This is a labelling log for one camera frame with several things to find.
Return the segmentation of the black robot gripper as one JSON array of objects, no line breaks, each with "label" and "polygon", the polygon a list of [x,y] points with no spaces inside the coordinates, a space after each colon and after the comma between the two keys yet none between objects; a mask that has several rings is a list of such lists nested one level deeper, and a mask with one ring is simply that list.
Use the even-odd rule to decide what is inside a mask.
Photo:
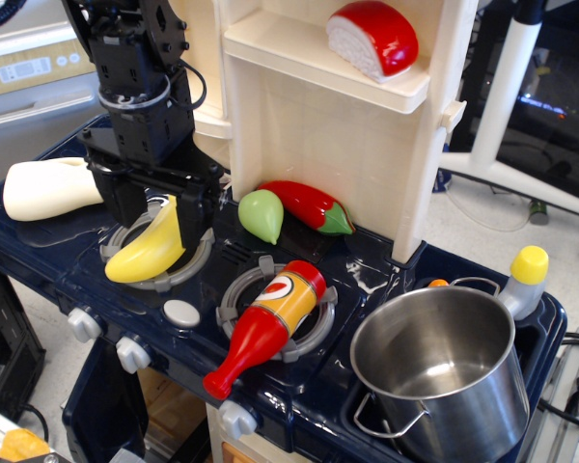
[{"label": "black robot gripper", "polygon": [[180,240],[195,250],[210,228],[223,168],[197,147],[188,78],[183,71],[151,88],[99,88],[107,125],[78,135],[108,211],[131,227],[146,211],[147,188],[177,197]]}]

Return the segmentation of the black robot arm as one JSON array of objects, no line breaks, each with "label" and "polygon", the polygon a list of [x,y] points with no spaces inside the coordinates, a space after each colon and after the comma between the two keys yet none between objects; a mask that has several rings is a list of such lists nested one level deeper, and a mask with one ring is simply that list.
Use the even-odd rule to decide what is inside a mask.
[{"label": "black robot arm", "polygon": [[182,247],[211,228],[222,167],[194,141],[193,99],[181,58],[187,25],[166,1],[66,1],[69,21],[96,68],[111,125],[79,141],[108,210],[129,227],[146,211],[146,189],[177,201]]}]

